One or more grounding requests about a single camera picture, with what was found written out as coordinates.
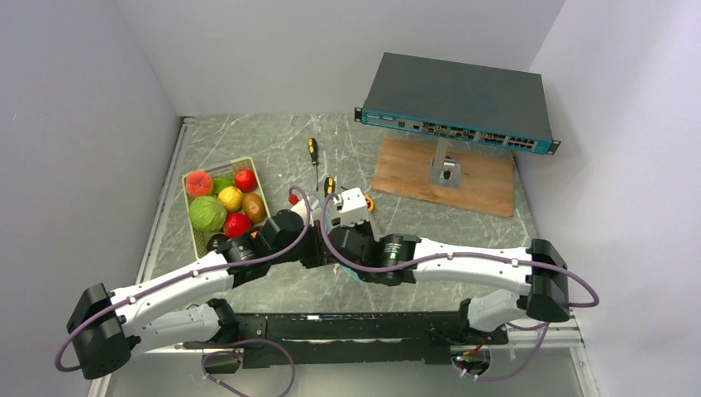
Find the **brown kiwi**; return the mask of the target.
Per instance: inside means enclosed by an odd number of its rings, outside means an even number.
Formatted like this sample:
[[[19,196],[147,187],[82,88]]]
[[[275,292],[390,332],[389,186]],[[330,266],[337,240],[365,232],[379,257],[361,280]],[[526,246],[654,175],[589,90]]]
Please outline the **brown kiwi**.
[[[267,218],[265,203],[256,193],[245,195],[242,201],[242,211],[254,224],[261,223]]]

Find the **red pomegranate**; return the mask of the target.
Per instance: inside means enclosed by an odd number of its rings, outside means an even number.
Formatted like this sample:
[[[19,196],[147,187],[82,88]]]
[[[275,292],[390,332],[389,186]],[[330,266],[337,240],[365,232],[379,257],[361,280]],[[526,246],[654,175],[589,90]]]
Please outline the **red pomegranate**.
[[[223,231],[228,237],[240,237],[253,227],[253,223],[244,213],[231,213],[223,224]]]

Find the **red apple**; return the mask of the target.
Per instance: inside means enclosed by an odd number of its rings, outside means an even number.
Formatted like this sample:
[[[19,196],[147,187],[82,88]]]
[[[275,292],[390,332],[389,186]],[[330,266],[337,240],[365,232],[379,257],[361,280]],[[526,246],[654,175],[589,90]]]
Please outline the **red apple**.
[[[239,169],[233,174],[234,185],[242,193],[251,193],[258,187],[255,172],[249,169]]]

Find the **dark purple mangosteen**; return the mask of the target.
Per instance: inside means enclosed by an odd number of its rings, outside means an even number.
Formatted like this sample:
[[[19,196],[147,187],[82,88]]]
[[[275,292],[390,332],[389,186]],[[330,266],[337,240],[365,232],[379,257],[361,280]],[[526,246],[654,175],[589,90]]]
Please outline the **dark purple mangosteen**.
[[[230,239],[229,236],[223,233],[217,233],[210,237],[207,241],[206,249],[207,252],[216,251],[221,245],[226,243]]]

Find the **clear zip top bag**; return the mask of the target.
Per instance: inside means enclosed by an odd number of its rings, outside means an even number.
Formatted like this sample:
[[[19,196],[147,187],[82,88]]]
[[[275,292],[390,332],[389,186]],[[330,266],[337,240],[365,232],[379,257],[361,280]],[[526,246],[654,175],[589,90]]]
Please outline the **clear zip top bag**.
[[[336,227],[336,225],[334,223],[335,220],[337,218],[339,218],[340,216],[338,215],[336,208],[333,206],[331,206],[330,208],[325,210],[324,215],[325,215],[324,224],[327,227],[327,231],[331,232],[331,230],[334,227]],[[380,236],[380,228],[379,228],[379,224],[377,223],[376,217],[374,216],[373,213],[369,213],[368,217],[369,217],[368,221],[363,223],[363,226],[371,227],[374,237],[379,237]],[[339,274],[342,270],[345,271],[353,280],[356,280],[358,283],[362,283],[362,280],[355,273],[354,270],[352,270],[350,268],[346,268],[343,265],[339,265],[339,264],[333,265],[333,273],[335,275]]]

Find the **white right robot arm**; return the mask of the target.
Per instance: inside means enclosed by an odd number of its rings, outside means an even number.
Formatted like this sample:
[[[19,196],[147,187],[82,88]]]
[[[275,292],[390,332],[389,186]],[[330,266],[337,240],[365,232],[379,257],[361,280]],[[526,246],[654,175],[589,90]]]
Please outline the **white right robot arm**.
[[[544,239],[527,247],[485,249],[401,234],[375,240],[357,227],[322,230],[321,236],[329,254],[368,283],[451,281],[493,288],[460,305],[455,331],[466,343],[515,319],[563,323],[570,318],[567,264]]]

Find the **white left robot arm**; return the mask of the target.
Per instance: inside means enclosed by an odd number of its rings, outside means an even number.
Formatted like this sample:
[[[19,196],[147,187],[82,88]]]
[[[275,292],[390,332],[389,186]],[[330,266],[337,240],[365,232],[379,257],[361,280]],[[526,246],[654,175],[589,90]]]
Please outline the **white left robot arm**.
[[[241,339],[240,322],[215,293],[234,289],[289,262],[326,264],[320,224],[308,215],[281,210],[262,227],[229,237],[199,260],[137,285],[87,288],[71,314],[65,346],[77,366],[55,358],[59,371],[80,371],[94,380],[131,358],[175,343],[227,347]]]

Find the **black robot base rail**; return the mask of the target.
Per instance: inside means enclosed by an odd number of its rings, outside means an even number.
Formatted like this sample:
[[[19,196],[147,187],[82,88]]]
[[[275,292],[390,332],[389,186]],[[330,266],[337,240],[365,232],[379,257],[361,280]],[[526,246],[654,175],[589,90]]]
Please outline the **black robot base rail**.
[[[346,364],[420,361],[449,365],[453,353],[478,344],[506,345],[504,326],[492,332],[469,328],[454,311],[377,313],[239,313],[239,328],[225,342],[247,340],[245,369],[288,363],[275,347],[284,347],[297,364]]]

